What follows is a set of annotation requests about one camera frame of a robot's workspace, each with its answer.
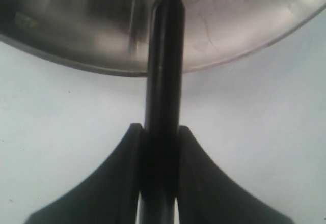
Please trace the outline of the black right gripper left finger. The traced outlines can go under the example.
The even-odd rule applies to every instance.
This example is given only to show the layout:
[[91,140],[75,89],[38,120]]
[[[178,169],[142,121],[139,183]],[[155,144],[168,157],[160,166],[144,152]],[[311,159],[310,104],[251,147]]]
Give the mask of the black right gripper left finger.
[[135,223],[140,191],[141,124],[80,185],[33,213],[27,223]]

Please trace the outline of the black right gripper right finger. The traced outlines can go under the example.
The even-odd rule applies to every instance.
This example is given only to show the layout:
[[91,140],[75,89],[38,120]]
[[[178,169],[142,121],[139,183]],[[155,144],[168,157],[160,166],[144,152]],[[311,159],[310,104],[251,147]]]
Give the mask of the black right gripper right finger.
[[206,154],[188,127],[181,142],[178,184],[180,223],[292,223],[274,208],[249,194]]

